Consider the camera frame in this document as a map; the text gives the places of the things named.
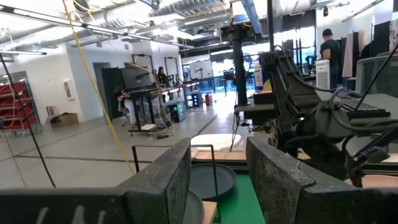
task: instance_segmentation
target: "dark shirt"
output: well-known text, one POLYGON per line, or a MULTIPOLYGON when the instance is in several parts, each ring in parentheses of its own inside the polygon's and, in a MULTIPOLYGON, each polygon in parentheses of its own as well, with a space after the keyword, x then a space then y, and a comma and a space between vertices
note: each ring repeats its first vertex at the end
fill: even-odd
POLYGON ((333 39, 325 41, 323 44, 321 44, 321 55, 322 52, 327 49, 330 49, 330 59, 329 59, 330 66, 339 65, 341 57, 340 44, 333 39))

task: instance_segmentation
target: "shelving unit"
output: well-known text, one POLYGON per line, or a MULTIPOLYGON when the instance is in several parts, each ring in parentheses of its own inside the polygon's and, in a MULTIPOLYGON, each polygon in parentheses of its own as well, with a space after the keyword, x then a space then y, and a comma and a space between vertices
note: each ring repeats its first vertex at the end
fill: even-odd
POLYGON ((34 99, 29 88, 25 73, 12 74, 16 92, 9 84, 7 76, 0 78, 0 117, 3 118, 3 128, 13 134, 26 137, 29 124, 36 132, 41 132, 34 99))

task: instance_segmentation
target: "man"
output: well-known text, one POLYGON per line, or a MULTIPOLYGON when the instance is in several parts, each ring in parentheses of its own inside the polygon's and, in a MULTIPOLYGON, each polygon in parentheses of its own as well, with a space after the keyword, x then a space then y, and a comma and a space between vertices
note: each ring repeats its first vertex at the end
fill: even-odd
POLYGON ((321 60, 329 60, 330 66, 330 88, 336 88, 339 80, 340 44, 333 40, 333 33, 325 29, 322 33, 324 43, 321 44, 321 60))

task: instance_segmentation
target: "doorway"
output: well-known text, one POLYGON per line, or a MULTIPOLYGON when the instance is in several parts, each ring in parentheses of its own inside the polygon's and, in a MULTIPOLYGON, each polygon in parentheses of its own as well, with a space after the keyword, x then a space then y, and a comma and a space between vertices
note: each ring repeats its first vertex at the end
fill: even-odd
POLYGON ((99 91, 99 95, 101 96, 102 102, 105 105, 106 112, 111 116, 110 105, 108 98, 106 97, 104 80, 102 77, 102 69, 103 68, 111 68, 111 64, 109 62, 106 63, 93 63, 95 78, 97 82, 97 87, 99 91))

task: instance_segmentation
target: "cardboard box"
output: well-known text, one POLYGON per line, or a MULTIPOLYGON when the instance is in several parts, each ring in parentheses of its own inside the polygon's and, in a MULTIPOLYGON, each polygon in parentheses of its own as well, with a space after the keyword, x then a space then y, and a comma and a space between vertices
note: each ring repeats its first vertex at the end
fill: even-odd
POLYGON ((62 127, 78 124, 79 119, 76 113, 63 113, 61 115, 56 115, 50 120, 52 127, 62 127))

